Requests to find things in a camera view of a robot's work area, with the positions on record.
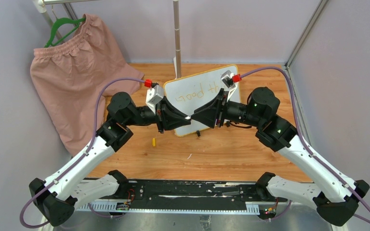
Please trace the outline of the yellow framed whiteboard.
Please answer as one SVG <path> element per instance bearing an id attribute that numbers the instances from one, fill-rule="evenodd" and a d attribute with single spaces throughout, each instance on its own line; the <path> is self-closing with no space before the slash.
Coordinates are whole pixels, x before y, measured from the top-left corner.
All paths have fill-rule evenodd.
<path id="1" fill-rule="evenodd" d="M 190 116 L 214 99 L 221 88 L 228 90 L 221 80 L 226 71 L 238 74 L 238 67 L 232 64 L 168 81 L 163 85 L 165 96 L 174 107 Z"/>

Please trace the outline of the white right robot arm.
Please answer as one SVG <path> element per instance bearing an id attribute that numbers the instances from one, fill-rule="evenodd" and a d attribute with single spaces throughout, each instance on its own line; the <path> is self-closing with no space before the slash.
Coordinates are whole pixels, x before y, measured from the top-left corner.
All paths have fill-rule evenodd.
<path id="1" fill-rule="evenodd" d="M 271 197 L 292 200 L 316 210 L 334 226 L 344 225 L 369 185 L 345 176 L 301 139 L 296 127 L 277 115 L 280 101 L 269 88 L 254 89 L 246 104 L 230 101 L 228 94 L 221 89 L 194 111 L 192 119 L 210 128 L 222 126 L 225 120 L 255 127 L 260 143 L 292 161 L 312 180 L 298 183 L 266 172 L 257 180 L 257 197 L 262 201 Z"/>

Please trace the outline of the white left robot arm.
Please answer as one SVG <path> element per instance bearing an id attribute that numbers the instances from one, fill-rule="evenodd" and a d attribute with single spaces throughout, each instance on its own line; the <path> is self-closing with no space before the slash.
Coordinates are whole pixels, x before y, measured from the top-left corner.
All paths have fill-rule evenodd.
<path id="1" fill-rule="evenodd" d="M 149 89 L 146 105 L 136 106 L 131 96 L 119 92 L 107 106 L 108 117 L 87 145 L 57 172 L 29 184 L 30 203 L 54 227 L 64 224 L 76 209 L 104 196 L 122 199 L 128 194 L 127 178 L 117 170 L 80 186 L 80 182 L 102 161 L 116 153 L 132 137 L 130 126 L 156 124 L 159 132 L 191 123 L 190 116 L 175 108 L 163 93 Z"/>

